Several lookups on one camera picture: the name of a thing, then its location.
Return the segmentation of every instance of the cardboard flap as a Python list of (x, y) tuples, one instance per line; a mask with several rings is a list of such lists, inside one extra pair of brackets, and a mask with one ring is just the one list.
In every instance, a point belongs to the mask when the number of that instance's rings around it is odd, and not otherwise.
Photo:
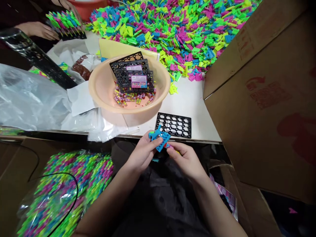
[(206, 73), (203, 99), (229, 80), (306, 8), (305, 0), (263, 0)]

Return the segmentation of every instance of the dark clothing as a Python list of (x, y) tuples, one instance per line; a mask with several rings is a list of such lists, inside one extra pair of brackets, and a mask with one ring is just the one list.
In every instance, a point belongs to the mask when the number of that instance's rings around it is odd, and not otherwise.
[[(134, 148), (130, 142), (114, 142), (114, 172)], [(120, 220), (113, 225), (113, 237), (212, 236), (204, 224), (190, 181), (171, 159), (150, 163), (123, 210)]]

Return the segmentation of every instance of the person's arm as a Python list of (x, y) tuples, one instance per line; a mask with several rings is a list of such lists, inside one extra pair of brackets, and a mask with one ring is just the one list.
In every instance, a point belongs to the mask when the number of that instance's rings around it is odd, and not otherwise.
[(171, 148), (167, 149), (170, 157), (190, 178), (210, 232), (216, 237), (246, 237), (247, 234), (225, 206), (211, 179), (205, 173), (193, 148), (182, 143), (168, 143), (182, 154)]
[(149, 131), (139, 140), (127, 162), (84, 214), (73, 237), (99, 236), (107, 233), (139, 176), (152, 160), (155, 148), (162, 143), (162, 138), (151, 142), (148, 133)]

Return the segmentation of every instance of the black cable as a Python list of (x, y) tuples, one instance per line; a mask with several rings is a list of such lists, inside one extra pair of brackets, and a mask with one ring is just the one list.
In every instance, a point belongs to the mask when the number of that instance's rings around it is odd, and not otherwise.
[(4, 144), (18, 145), (18, 146), (24, 147), (24, 148), (30, 150), (31, 152), (33, 152), (33, 153), (36, 155), (37, 163), (36, 163), (36, 165), (35, 165), (35, 168), (34, 168), (33, 171), (31, 172), (31, 175), (30, 175), (30, 177), (28, 178), (27, 183), (33, 182), (33, 181), (35, 181), (35, 180), (37, 180), (37, 179), (40, 179), (40, 178), (43, 178), (43, 177), (52, 176), (52, 175), (57, 175), (57, 174), (67, 174), (67, 175), (70, 175), (70, 176), (73, 178), (73, 180), (75, 181), (75, 183), (76, 183), (76, 188), (77, 188), (76, 198), (75, 198), (75, 200), (74, 200), (72, 206), (70, 207), (69, 211), (68, 211), (67, 214), (64, 216), (64, 218), (58, 223), (58, 225), (57, 225), (57, 226), (49, 233), (49, 235), (47, 236), (47, 237), (50, 237), (50, 236), (54, 233), (54, 231), (57, 230), (57, 228), (63, 223), (63, 221), (64, 221), (64, 220), (66, 219), (66, 217), (70, 214), (70, 212), (72, 211), (73, 207), (74, 207), (75, 204), (76, 204), (76, 201), (77, 201), (77, 199), (78, 199), (78, 193), (79, 193), (79, 186), (78, 186), (78, 182), (77, 182), (77, 180), (76, 180), (76, 177), (73, 176), (73, 175), (70, 174), (70, 173), (67, 173), (67, 172), (59, 172), (59, 173), (52, 173), (52, 174), (42, 175), (42, 176), (40, 176), (40, 177), (37, 177), (37, 178), (31, 180), (31, 177), (33, 176), (35, 170), (37, 169), (37, 167), (38, 167), (38, 165), (39, 165), (39, 163), (40, 163), (40, 157), (39, 157), (39, 155), (38, 155), (33, 149), (31, 149), (31, 148), (29, 148), (29, 147), (27, 147), (27, 146), (23, 146), (23, 145), (21, 145), (21, 144), (16, 144), (16, 143), (12, 143), (12, 142), (4, 142), (4, 141), (1, 141), (1, 140), (0, 140), (0, 142), (1, 142), (1, 143), (4, 143)]

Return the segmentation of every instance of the plastic bag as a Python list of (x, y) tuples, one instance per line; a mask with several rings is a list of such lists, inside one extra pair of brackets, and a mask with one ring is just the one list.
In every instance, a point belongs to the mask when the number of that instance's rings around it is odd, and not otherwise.
[(60, 152), (51, 156), (39, 183), (22, 201), (17, 236), (48, 236), (76, 203), (52, 236), (70, 237), (85, 210), (98, 198), (112, 180), (113, 162), (109, 153), (85, 150)]
[[(112, 113), (105, 109), (100, 110), (102, 111), (104, 128), (99, 131), (89, 132), (88, 141), (104, 143), (128, 130), (128, 126), (122, 114)], [(111, 116), (112, 122), (115, 124), (105, 119), (108, 116)]]
[(0, 64), (0, 124), (60, 130), (70, 113), (67, 91), (40, 75)]
[(100, 108), (92, 109), (81, 115), (73, 117), (69, 114), (62, 122), (62, 130), (73, 132), (102, 131), (104, 128)]
[(89, 54), (82, 39), (61, 42), (54, 47), (54, 53), (69, 66), (67, 72), (78, 84), (89, 80), (91, 72), (101, 63), (96, 55)]

